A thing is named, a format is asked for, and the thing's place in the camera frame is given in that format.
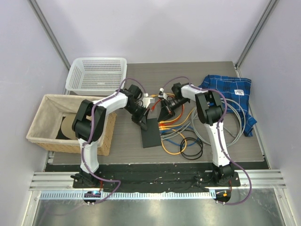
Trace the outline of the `black network switch box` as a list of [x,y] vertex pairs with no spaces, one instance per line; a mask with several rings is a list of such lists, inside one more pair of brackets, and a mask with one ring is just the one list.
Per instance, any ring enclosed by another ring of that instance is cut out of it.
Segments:
[[161,137],[157,118],[147,120],[147,129],[141,129],[142,147],[150,148],[161,146]]

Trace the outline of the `blue plaid cloth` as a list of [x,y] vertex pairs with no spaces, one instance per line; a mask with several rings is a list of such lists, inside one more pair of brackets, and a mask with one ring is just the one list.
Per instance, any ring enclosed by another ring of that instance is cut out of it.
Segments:
[[257,123],[256,119],[249,113],[251,83],[252,81],[248,78],[208,75],[198,86],[202,89],[218,90],[226,99],[231,100],[228,103],[239,113],[246,137],[253,136],[253,126]]

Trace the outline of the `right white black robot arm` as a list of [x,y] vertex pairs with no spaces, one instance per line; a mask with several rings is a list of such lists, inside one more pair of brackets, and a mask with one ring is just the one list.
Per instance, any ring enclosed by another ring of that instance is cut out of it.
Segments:
[[165,121],[174,116],[175,109],[191,100],[196,103],[197,115],[208,132],[213,152],[213,182],[225,185],[234,176],[234,167],[230,161],[223,132],[223,119],[226,114],[221,101],[221,93],[212,89],[202,89],[192,84],[176,83],[172,86],[174,97],[167,100],[161,88],[158,97],[161,110],[158,121]]

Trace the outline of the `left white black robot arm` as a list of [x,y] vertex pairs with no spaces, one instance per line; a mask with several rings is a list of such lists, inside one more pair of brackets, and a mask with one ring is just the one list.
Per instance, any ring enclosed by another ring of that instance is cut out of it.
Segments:
[[98,162],[98,141],[110,113],[125,109],[132,115],[132,122],[147,130],[149,105],[153,98],[136,85],[118,89],[112,95],[96,101],[83,100],[72,123],[72,130],[80,145],[81,164],[79,173],[72,175],[74,188],[94,188],[101,181]]

